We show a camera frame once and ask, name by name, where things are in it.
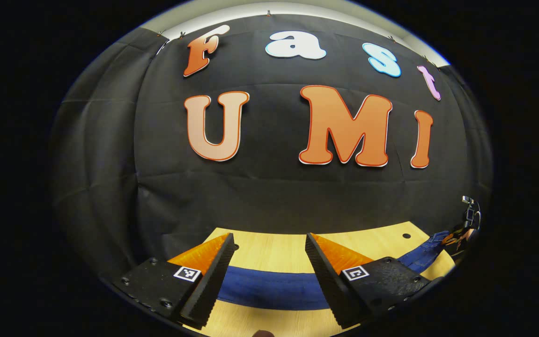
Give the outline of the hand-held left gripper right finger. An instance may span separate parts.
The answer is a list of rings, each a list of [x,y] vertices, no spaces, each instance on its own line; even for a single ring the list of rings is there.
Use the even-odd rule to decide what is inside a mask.
[[[391,256],[372,260],[314,233],[306,236],[306,254],[344,329],[391,316],[443,280],[429,280]]]

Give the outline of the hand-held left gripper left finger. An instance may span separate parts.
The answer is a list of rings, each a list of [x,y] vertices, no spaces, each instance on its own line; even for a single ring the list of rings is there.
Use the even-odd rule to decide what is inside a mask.
[[[235,250],[233,234],[223,234],[167,261],[150,258],[112,283],[155,315],[201,329],[211,315]]]

